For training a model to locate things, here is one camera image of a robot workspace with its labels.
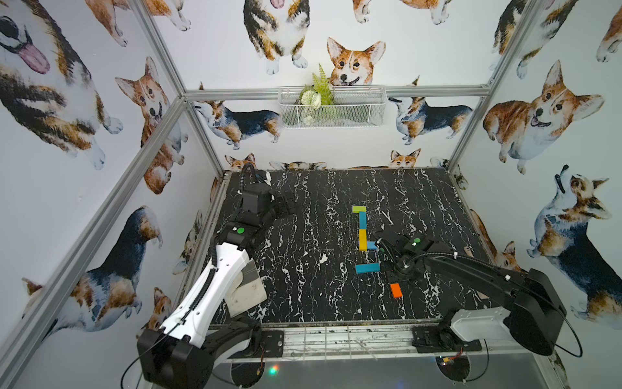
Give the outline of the teal block diagonal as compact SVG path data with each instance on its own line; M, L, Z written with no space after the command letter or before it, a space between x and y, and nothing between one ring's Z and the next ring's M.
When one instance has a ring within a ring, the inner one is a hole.
M356 265L357 274L369 274L381 271L381 264L358 264Z

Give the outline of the orange building block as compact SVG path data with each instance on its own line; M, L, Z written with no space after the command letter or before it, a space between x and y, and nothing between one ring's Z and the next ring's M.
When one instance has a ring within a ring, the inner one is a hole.
M391 291L392 297L395 299L400 299L403 297L403 292L401 290L399 283L390 284L390 291Z

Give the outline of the yellow building block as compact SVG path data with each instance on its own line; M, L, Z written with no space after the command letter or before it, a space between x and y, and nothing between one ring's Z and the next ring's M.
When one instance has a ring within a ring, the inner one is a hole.
M366 230L359 230L358 243L359 243L359 250L360 251L367 251L367 249L368 249L368 240L367 240L367 231Z

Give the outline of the teal block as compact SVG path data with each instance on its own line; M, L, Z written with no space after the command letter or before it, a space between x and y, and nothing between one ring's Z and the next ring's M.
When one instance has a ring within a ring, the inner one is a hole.
M359 226L361 230L367 230L367 212L359 213Z

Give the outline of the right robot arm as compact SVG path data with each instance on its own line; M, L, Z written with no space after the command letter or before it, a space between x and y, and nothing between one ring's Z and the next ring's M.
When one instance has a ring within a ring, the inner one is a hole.
M443 242L377 231L373 238L386 256L381 268L390 281L421 278L427 272L449 277L495 303L481 310L451 309L437 325L413 332L419 351L481 349L482 340L513 340L526 350L549 357L565 323L566 309L541 271L517 272L453 251Z

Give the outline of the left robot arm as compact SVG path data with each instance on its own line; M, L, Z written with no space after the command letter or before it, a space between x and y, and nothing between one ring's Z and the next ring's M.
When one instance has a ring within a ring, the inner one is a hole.
M241 169L239 191L232 219L212 236L210 266L160 328L144 330L137 341L136 360L149 383L204 388L218 364L237 353L252 357L263 351L262 329L254 319L232 313L227 326L212 332L210 325L221 303L238 289L243 311L266 300L261 278L244 270L255 267L254 255L274 222L296 212L296 199L258 180L251 164Z

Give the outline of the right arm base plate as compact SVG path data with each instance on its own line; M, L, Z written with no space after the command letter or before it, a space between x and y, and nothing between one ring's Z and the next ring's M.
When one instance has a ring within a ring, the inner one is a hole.
M414 326L411 328L412 346L418 353L479 352L483 346L479 340L461 340L449 329L438 326Z

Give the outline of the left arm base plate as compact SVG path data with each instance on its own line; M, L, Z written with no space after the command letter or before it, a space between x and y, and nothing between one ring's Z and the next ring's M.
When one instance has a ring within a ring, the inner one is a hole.
M262 330L261 334L252 335L246 349L231 354L228 359L281 358L284 335L284 331L280 330Z

